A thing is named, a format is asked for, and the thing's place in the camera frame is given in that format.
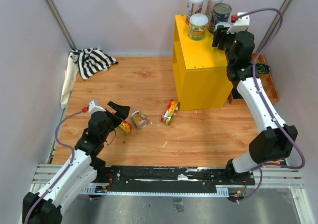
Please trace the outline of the orange fruit can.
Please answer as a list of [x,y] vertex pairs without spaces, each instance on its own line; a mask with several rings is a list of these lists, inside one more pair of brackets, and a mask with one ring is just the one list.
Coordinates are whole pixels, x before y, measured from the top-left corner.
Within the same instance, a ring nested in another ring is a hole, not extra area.
[[131,114],[131,120],[138,129],[143,129],[148,124],[148,119],[140,110]]

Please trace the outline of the dark brown can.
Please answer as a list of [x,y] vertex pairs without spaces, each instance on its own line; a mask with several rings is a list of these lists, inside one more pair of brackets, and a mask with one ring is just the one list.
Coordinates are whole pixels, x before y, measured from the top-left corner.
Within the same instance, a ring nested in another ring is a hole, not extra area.
[[209,32],[214,33],[216,24],[219,22],[228,22],[232,7],[226,3],[217,3],[212,10]]

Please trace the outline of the white lid yellow can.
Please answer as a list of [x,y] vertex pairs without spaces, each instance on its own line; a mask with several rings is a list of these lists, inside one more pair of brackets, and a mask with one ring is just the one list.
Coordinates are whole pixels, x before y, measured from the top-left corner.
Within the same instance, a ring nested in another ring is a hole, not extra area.
[[208,17],[201,13],[190,16],[188,37],[193,41],[201,41],[205,37]]

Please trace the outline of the tall white lid can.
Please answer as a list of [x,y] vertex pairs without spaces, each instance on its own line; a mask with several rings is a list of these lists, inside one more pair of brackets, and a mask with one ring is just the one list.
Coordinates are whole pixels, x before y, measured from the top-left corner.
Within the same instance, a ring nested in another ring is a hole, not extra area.
[[187,13],[186,13],[186,19],[185,19],[185,22],[187,25],[189,25],[190,17],[193,14],[202,12],[203,1],[204,0],[188,0]]
[[208,0],[206,13],[205,13],[206,16],[210,17],[212,15],[214,5],[218,3],[222,3],[222,2],[223,0]]

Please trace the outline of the green fruit can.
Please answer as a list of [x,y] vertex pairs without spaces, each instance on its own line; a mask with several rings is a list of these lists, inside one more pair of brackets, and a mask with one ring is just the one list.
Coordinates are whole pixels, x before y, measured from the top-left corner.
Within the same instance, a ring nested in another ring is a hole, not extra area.
[[216,24],[216,28],[215,29],[218,29],[218,28],[221,28],[221,27],[224,27],[224,28],[230,28],[231,25],[227,22],[219,22]]

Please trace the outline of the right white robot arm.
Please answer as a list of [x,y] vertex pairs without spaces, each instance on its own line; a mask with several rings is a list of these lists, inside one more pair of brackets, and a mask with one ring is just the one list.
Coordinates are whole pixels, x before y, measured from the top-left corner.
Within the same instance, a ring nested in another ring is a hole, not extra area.
[[230,159],[226,165],[226,180],[230,184],[237,184],[253,168],[288,158],[298,131],[295,126],[288,126],[276,113],[263,89],[262,81],[252,64],[254,35],[248,31],[229,33],[229,28],[228,23],[217,24],[212,47],[225,52],[227,77],[248,105],[258,130],[248,151]]

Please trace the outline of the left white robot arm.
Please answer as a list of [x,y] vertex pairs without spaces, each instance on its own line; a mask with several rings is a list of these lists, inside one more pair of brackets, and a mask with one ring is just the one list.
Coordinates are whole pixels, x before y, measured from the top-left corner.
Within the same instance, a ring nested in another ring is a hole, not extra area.
[[22,223],[59,224],[70,204],[91,182],[101,182],[106,177],[105,161],[98,158],[108,135],[129,116],[130,107],[112,101],[111,113],[92,99],[87,107],[77,112],[88,112],[90,120],[77,144],[60,143],[69,148],[71,155],[53,178],[36,193],[28,192],[22,203]]

